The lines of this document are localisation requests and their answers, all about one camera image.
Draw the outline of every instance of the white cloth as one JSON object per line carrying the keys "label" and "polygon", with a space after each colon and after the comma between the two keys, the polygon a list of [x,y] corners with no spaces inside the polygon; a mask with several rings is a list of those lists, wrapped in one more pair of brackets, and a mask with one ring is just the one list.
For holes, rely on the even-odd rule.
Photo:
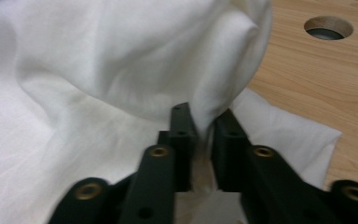
{"label": "white cloth", "polygon": [[[133,172],[173,105],[190,102],[206,142],[240,93],[233,108],[251,140],[321,186],[339,132],[242,91],[270,25],[268,0],[0,0],[0,224],[45,223],[77,180]],[[179,195],[177,223],[234,223],[237,196],[222,195]]]}

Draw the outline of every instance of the black robotic claw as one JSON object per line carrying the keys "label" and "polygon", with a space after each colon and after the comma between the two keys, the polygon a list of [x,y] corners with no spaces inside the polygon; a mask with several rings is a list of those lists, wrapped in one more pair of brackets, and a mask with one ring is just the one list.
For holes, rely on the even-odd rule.
{"label": "black robotic claw", "polygon": [[[77,182],[49,223],[173,223],[174,193],[191,190],[196,143],[188,104],[175,106],[170,130],[145,150],[135,174],[112,186]],[[358,223],[357,182],[337,181],[329,192],[308,185],[276,150],[253,146],[230,110],[214,122],[212,163],[218,188],[241,194],[250,224]]]}

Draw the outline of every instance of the towel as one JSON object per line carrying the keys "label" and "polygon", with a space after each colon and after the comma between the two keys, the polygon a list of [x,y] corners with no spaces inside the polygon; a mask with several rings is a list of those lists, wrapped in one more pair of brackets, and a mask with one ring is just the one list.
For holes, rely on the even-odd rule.
{"label": "towel", "polygon": [[182,102],[200,143],[176,223],[244,221],[207,160],[230,106],[254,144],[320,187],[340,132],[245,89],[271,15],[268,0],[0,0],[0,224],[46,223],[74,182],[134,172]]}

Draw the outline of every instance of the wooden surface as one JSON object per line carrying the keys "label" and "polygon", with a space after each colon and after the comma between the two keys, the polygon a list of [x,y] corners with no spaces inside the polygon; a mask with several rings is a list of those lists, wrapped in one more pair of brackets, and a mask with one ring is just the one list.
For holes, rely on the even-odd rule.
{"label": "wooden surface", "polygon": [[[358,181],[358,1],[273,0],[264,61],[249,87],[284,110],[343,132],[325,180]],[[349,21],[353,34],[321,40],[304,31],[317,16]]]}

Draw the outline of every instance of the light brown tabletop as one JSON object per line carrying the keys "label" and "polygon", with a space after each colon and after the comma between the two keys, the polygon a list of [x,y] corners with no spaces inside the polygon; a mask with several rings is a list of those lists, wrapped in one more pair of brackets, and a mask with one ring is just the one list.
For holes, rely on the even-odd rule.
{"label": "light brown tabletop", "polygon": [[[358,1],[273,0],[273,10],[268,51],[249,87],[273,105],[342,131],[325,186],[358,181]],[[304,24],[318,16],[348,21],[353,33],[341,40],[310,36]],[[350,33],[339,21],[327,23]]]}

